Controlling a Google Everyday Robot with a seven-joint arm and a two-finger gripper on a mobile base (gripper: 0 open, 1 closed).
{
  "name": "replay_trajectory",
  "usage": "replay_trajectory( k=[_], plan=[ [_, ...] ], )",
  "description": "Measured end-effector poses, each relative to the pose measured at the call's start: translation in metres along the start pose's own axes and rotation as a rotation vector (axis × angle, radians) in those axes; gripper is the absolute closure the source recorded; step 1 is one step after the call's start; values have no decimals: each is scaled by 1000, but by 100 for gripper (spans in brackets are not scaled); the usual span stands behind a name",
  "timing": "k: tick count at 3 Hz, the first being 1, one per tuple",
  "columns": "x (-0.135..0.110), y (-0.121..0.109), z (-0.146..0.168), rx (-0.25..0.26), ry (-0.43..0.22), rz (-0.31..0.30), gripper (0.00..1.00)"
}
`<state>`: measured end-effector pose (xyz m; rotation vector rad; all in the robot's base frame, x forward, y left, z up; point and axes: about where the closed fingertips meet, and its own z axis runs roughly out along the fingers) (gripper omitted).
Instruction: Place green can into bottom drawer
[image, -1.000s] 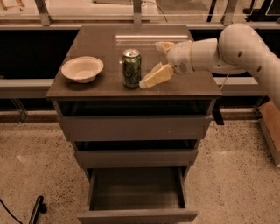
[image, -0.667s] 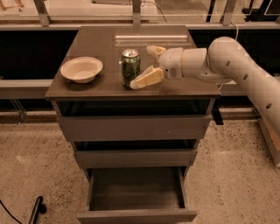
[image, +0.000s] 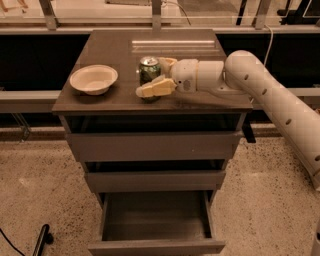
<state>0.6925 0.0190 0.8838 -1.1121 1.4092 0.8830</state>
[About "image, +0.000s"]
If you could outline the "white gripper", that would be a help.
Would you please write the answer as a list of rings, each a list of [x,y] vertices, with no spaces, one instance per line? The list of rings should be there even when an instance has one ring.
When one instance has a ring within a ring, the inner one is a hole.
[[[175,89],[182,93],[194,93],[196,91],[198,66],[196,59],[184,59],[177,62],[175,58],[159,57],[158,60],[163,75],[139,86],[136,89],[138,97],[166,96],[172,94]],[[166,78],[165,76],[170,74],[170,70],[171,78]]]

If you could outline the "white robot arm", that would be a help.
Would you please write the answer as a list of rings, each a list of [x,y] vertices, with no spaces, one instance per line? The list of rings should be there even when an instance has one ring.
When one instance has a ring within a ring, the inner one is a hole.
[[[320,190],[320,115],[279,83],[252,53],[238,50],[224,61],[162,58],[161,74],[136,89],[140,98],[207,92],[217,97],[249,94],[257,101]]]

